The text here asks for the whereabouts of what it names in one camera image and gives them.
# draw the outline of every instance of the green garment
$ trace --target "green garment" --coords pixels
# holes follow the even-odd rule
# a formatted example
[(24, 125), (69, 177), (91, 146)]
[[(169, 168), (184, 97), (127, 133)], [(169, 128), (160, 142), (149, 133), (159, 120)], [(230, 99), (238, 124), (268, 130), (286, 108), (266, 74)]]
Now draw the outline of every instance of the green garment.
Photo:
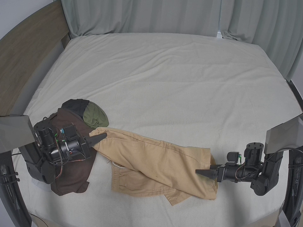
[(89, 102), (83, 113), (84, 122), (91, 128), (108, 127), (109, 122), (105, 112), (95, 103)]

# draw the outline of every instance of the headboard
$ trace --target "headboard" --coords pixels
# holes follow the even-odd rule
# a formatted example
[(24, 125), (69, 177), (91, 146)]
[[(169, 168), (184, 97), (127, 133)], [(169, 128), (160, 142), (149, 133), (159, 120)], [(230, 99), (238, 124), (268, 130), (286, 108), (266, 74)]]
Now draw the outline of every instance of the headboard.
[(65, 48), (70, 40), (68, 33), (61, 1), (57, 0), (27, 17), (0, 40), (0, 115), (11, 113), (31, 76), (58, 43)]

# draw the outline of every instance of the green-gray curtain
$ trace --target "green-gray curtain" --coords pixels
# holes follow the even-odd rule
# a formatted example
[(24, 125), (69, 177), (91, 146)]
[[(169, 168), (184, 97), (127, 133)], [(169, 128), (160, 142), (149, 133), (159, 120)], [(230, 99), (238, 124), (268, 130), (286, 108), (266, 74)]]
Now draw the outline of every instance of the green-gray curtain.
[(74, 38), (122, 32), (216, 36), (221, 0), (61, 0)]
[(221, 33), (259, 45), (282, 76), (290, 78), (301, 55), (302, 18), (303, 0), (222, 0)]

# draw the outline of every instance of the wrinkled sheet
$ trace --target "wrinkled sheet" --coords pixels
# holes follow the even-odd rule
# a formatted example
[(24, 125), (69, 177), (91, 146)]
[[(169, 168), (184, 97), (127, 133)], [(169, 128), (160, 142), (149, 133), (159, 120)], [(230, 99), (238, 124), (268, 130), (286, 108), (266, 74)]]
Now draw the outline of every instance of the wrinkled sheet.
[[(265, 142), (266, 131), (301, 113), (293, 93), (257, 45), (199, 35), (131, 33), (72, 39), (25, 114), (34, 125), (68, 99), (98, 104), (109, 126), (181, 146), (210, 147), (217, 163)], [(244, 226), (284, 199), (288, 153), (277, 186), (256, 196), (250, 183), (219, 183), (217, 199), (111, 191), (111, 165), (97, 154), (85, 193), (57, 196), (32, 183), (14, 156), (28, 210), (63, 226)]]

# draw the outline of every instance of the clothing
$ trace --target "clothing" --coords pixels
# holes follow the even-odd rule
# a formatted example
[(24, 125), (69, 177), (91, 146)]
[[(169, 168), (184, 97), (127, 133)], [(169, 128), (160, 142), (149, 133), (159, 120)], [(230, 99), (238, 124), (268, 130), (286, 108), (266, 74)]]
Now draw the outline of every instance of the clothing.
[(64, 102), (61, 108), (69, 109), (70, 111), (76, 113), (83, 119), (83, 113), (88, 105), (89, 100), (84, 99), (70, 99)]
[(83, 113), (84, 122), (91, 128), (108, 127), (109, 122), (105, 112), (95, 103), (89, 102)]
[[(58, 108), (57, 113), (52, 114), (48, 119), (57, 127), (59, 140), (63, 139), (59, 130), (63, 126), (70, 125), (71, 123), (74, 123), (83, 137), (89, 136), (89, 132), (93, 130), (84, 123), (79, 115), (64, 108)], [(61, 196), (70, 192), (82, 193), (87, 190), (89, 185), (87, 179), (92, 170), (97, 153), (93, 148), (89, 148), (89, 150), (91, 154), (90, 158), (85, 161), (69, 162), (63, 166), (61, 176), (51, 184), (51, 189), (54, 193)], [(82, 155), (77, 155), (73, 160), (82, 158)], [(61, 167), (56, 166), (56, 176), (59, 175), (60, 170)]]
[(218, 183), (195, 173), (215, 164), (210, 149), (181, 147), (128, 131), (97, 128), (107, 133), (94, 148), (112, 161), (112, 190), (132, 196), (164, 194), (174, 205), (191, 195), (215, 199)]

